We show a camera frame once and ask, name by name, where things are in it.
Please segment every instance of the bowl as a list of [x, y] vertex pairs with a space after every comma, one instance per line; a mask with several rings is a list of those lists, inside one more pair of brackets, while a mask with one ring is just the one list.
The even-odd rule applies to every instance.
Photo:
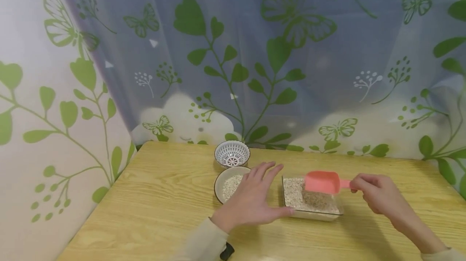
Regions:
[[251, 152], [240, 141], [222, 142], [215, 148], [215, 160], [224, 168], [244, 166], [248, 163]]
[[225, 185], [225, 182], [228, 179], [236, 175], [243, 176], [246, 173], [249, 173], [250, 171], [251, 169], [249, 169], [248, 167], [238, 166], [238, 167], [232, 167], [232, 168], [226, 169], [223, 172], [221, 172], [217, 176], [217, 179], [215, 179], [215, 184], [214, 184], [214, 192], [215, 192], [215, 197], [217, 197], [217, 200], [221, 204], [224, 204], [226, 202], [225, 198], [223, 197], [223, 187]]
[[343, 215], [338, 195], [304, 190], [304, 175], [283, 175], [282, 185], [284, 205], [294, 208], [294, 218], [334, 221]]

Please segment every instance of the wrist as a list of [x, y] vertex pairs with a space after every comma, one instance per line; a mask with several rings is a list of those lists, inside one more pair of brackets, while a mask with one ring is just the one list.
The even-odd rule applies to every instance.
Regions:
[[234, 213], [229, 212], [227, 209], [223, 209], [223, 206], [214, 212], [210, 220], [214, 225], [228, 234], [239, 225]]
[[398, 231], [411, 240], [423, 254], [435, 254], [448, 249], [442, 240], [419, 217], [410, 219]]

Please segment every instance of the rectangular glass dish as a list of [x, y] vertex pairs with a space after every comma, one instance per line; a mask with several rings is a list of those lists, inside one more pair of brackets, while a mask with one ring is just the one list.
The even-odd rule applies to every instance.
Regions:
[[338, 196], [304, 190], [303, 175], [283, 175], [282, 185], [284, 205], [294, 208], [294, 218], [334, 221], [343, 215]]

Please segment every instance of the black watch strap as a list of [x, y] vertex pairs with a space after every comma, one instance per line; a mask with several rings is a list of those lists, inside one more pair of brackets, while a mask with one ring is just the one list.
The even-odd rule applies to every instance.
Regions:
[[234, 253], [233, 246], [230, 245], [230, 243], [227, 242], [227, 247], [223, 250], [223, 252], [220, 254], [220, 259], [223, 261], [227, 261], [228, 258]]

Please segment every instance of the bowl rim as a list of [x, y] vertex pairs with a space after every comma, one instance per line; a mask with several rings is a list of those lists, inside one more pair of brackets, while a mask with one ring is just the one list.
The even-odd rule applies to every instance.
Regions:
[[[230, 166], [225, 166], [225, 165], [221, 164], [221, 163], [217, 160], [217, 157], [215, 157], [215, 154], [217, 153], [217, 149], [218, 149], [218, 147], [220, 147], [221, 145], [223, 145], [225, 142], [239, 142], [239, 143], [245, 145], [246, 148], [248, 148], [249, 155], [248, 155], [248, 158], [246, 159], [246, 161], [244, 162], [244, 164], [238, 165], [238, 166], [232, 166], [232, 167], [230, 167]], [[237, 141], [237, 140], [223, 141], [223, 142], [221, 142], [220, 144], [218, 144], [217, 147], [215, 147], [215, 150], [214, 150], [214, 159], [215, 159], [215, 162], [217, 162], [220, 166], [222, 166], [223, 168], [226, 168], [226, 169], [233, 168], [233, 167], [245, 167], [245, 165], [246, 165], [246, 164], [248, 163], [248, 161], [249, 161], [249, 158], [251, 158], [251, 149], [248, 147], [247, 144], [245, 144], [245, 143], [242, 142], [242, 141]]]
[[[249, 167], [246, 167], [246, 166], [234, 166], [234, 167], [241, 167], [241, 168], [245, 168], [245, 169], [248, 169], [249, 171], [251, 171], [251, 168]], [[224, 202], [221, 202], [220, 201], [220, 198], [218, 197], [217, 195], [217, 190], [215, 190], [215, 187], [217, 186], [217, 180], [218, 178], [220, 177], [220, 175], [222, 175], [225, 171], [227, 171], [226, 169], [223, 170], [219, 175], [217, 175], [217, 178], [215, 178], [215, 181], [214, 181], [214, 194], [215, 194], [215, 198], [217, 198], [218, 202], [220, 202], [222, 205], [224, 204]]]

